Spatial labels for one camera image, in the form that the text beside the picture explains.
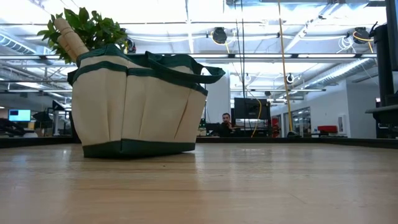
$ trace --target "computer monitor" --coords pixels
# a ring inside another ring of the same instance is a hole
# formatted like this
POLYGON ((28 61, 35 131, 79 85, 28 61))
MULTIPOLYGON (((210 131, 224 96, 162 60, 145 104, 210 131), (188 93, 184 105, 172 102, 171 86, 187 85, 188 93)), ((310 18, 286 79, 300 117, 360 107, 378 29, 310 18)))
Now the computer monitor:
POLYGON ((8 110, 10 121, 31 121, 30 110, 8 110))
MULTIPOLYGON (((259 119, 268 120, 270 116, 270 104, 266 99, 258 99, 261 102, 261 114, 259 119)), ((258 119, 260 104, 253 98, 234 99, 234 118, 235 119, 258 119)))

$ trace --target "yellow cable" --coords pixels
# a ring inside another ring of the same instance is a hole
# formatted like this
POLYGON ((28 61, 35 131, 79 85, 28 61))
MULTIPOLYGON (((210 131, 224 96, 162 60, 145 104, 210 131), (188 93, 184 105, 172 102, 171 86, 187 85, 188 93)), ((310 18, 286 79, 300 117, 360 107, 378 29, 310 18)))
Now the yellow cable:
POLYGON ((358 39, 358 40, 362 40, 362 41, 373 41, 373 39, 364 39, 364 38, 357 37, 357 36, 355 36, 356 33, 357 33, 356 31, 353 32, 353 36, 354 36, 356 39, 358 39))
MULTIPOLYGON (((239 80, 241 81, 241 83, 242 83, 242 85, 243 85, 243 81, 242 81, 242 78, 241 78, 240 76, 239 76, 239 80)), ((256 99, 256 100, 259 102, 259 104, 260 104, 259 116, 257 117, 257 122, 256 122, 256 124, 254 125, 254 131, 253 131, 253 133, 251 134, 251 138, 253 138, 254 133, 256 133, 256 130, 257 130, 258 122, 259 122, 259 120, 260 120, 260 115, 261 115, 261 111, 262 111, 262 105, 261 105, 261 101, 260 101, 259 99, 257 99, 257 97, 255 97, 253 94, 251 94, 251 92, 249 92, 248 89, 246 89, 245 86, 243 86, 243 90, 244 90, 244 91, 243 91, 243 94, 244 94, 245 91, 248 92, 248 93, 250 93, 250 95, 253 96, 254 99, 256 99)))
POLYGON ((234 36, 232 37, 231 41, 229 41, 228 43, 223 43, 223 44, 219 44, 219 43, 217 43, 217 42, 215 42, 215 41, 213 40, 213 33, 214 33, 214 31, 211 31, 210 37, 211 37, 211 40, 212 40, 216 45, 228 45, 228 44, 232 43, 232 41, 235 41, 235 35, 236 35, 235 32, 234 32, 234 36))
POLYGON ((251 138, 253 138, 254 133, 256 133, 257 124, 258 124, 258 122, 259 122, 259 120, 260 120, 260 115, 261 115, 261 110, 262 110, 261 101, 260 101, 259 99, 257 99, 257 97, 255 97, 255 96, 253 96, 253 97, 259 102, 259 104, 260 104, 260 110, 259 110, 259 116, 257 117, 256 125, 254 125, 254 131, 253 131, 253 133, 251 134, 251 138))
POLYGON ((373 52, 373 48, 372 48, 371 42, 368 41, 368 44, 369 44, 369 48, 371 49, 371 52, 372 52, 372 54, 373 54, 374 52, 373 52))
POLYGON ((280 0, 278 0, 278 8, 279 8, 280 44, 282 47, 282 49, 281 49, 282 50, 282 64, 283 64, 283 68, 284 68, 284 81, 285 81, 285 91, 286 91, 286 100, 287 100, 287 111, 289 112, 289 128, 290 128, 290 131, 293 131, 292 112, 290 110, 290 97, 289 97, 289 91, 287 89, 287 81, 286 81, 284 33, 282 30, 282 15, 280 13, 280 0))

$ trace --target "desk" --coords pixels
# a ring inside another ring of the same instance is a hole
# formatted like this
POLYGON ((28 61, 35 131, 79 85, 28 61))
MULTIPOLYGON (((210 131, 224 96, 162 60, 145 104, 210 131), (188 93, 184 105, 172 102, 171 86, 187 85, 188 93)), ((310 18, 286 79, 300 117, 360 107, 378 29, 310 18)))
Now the desk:
POLYGON ((396 149, 198 144, 189 153, 121 161, 85 159, 77 144, 0 151, 1 224, 398 219, 396 149))

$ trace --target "fluorescent light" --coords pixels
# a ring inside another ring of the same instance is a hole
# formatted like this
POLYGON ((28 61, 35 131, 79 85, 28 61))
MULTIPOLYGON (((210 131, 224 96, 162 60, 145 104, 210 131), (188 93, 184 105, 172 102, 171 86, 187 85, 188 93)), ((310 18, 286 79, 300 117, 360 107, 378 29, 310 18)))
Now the fluorescent light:
POLYGON ((293 91, 295 91, 295 92, 298 92, 298 91, 309 92, 309 91, 326 91, 326 89, 319 89, 319 90, 318 89, 308 89, 308 90, 303 89, 303 90, 291 90, 291 91, 292 92, 293 91))
POLYGON ((10 93, 38 93, 39 90, 6 90, 10 93))
POLYGON ((299 58, 352 58, 355 54, 299 54, 299 58))
MULTIPOLYGON (((246 58, 282 58, 281 54, 244 54, 246 58)), ((292 57, 291 54, 285 54, 285 58, 292 57)))
POLYGON ((58 93, 49 93, 52 96, 56 96, 56 97, 60 97, 60 98, 64 98, 64 96, 59 95, 58 93))
POLYGON ((20 82, 20 83, 16 83, 18 85, 23 85, 23 86, 27 86, 27 87, 31 87, 31 88, 43 88, 42 85, 39 85, 37 83, 27 83, 27 82, 20 82))
POLYGON ((0 60, 38 60, 40 59, 39 56, 25 56, 25 55, 2 55, 0 56, 0 60))
MULTIPOLYGON (((240 90, 240 89, 232 89, 231 91, 242 91, 242 90, 240 90)), ((284 89, 253 89, 253 90, 245 90, 245 91, 283 91, 283 92, 285 92, 286 90, 284 90, 284 89)))
POLYGON ((193 58, 227 58, 226 54, 190 54, 193 58))
POLYGON ((286 102, 287 100, 285 100, 285 99, 267 99, 267 101, 270 101, 270 102, 274 102, 274 101, 286 102))
POLYGON ((362 54, 362 58, 377 58, 377 54, 362 54))
POLYGON ((71 93, 72 90, 43 90, 46 93, 71 93))
POLYGON ((55 60, 58 60, 60 58, 58 55, 46 55, 45 57, 47 59, 55 59, 55 60))
MULTIPOLYGON (((231 91, 242 91, 240 89, 231 89, 231 91)), ((276 91, 276 92, 286 92, 286 90, 284 89, 253 89, 253 90, 245 90, 245 91, 276 91)), ((310 91, 326 91, 325 89, 303 89, 303 90, 288 90, 289 92, 291 92, 292 94, 294 94, 294 92, 310 92, 310 91)))

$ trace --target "black cable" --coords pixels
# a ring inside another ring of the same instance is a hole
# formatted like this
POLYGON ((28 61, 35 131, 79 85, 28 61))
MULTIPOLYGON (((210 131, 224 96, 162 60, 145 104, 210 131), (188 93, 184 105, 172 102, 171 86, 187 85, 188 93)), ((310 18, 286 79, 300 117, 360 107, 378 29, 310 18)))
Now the black cable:
MULTIPOLYGON (((245 89, 245 86, 244 86, 244 74, 246 74, 246 71, 245 71, 245 63, 244 63, 244 59, 245 59, 245 56, 244 56, 244 54, 245 54, 245 51, 244 51, 244 22, 243 22, 243 2, 241 1, 241 12, 242 12, 242 44, 243 44, 243 58, 242 58, 242 60, 243 60, 243 74, 242 74, 242 76, 243 76, 243 88, 245 89)), ((249 127, 250 127, 250 131, 252 131, 252 128, 251 128, 251 123, 250 123, 250 119, 249 119, 249 127)))
MULTIPOLYGON (((234 1, 234 8, 236 11, 236 1, 234 1)), ((235 19, 236 21, 236 37, 238 38, 238 50, 239 50, 239 62, 241 65, 241 78, 242 78, 242 90, 243 90, 243 102, 244 102, 244 114, 246 113, 246 90, 244 87, 244 28, 243 28, 243 24, 242 24, 242 31, 243 31, 243 65, 242 65, 242 57, 241 57, 241 44, 239 41, 239 27, 238 27, 238 19, 235 19)), ((246 135, 246 119, 243 119, 243 131, 244 131, 244 135, 246 135)))

